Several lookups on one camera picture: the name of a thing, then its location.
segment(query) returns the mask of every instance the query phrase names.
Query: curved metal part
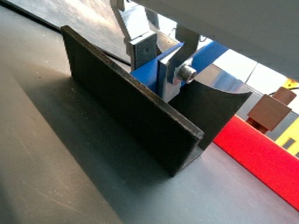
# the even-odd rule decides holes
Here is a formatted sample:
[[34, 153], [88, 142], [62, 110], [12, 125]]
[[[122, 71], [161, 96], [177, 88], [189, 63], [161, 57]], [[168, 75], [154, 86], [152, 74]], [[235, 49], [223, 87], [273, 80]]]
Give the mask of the curved metal part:
[[249, 96], [251, 93], [223, 92], [194, 80], [181, 88], [180, 94], [169, 101], [173, 108], [202, 130], [204, 137], [198, 143], [202, 150]]
[[197, 149], [201, 130], [68, 26], [60, 30], [73, 79], [173, 175]]

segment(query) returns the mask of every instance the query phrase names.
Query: metal bracket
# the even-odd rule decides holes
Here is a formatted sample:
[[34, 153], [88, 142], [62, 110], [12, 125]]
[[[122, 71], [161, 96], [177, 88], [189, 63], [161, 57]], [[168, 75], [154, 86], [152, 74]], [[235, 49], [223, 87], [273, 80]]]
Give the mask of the metal bracket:
[[189, 84], [196, 76], [189, 58], [197, 50], [200, 34], [177, 24], [174, 37], [184, 42], [182, 47], [158, 60], [157, 68], [157, 94], [165, 102], [180, 93], [181, 82]]
[[149, 29], [145, 8], [126, 0], [110, 0], [112, 11], [125, 35], [125, 53], [136, 70], [156, 56], [156, 34]]

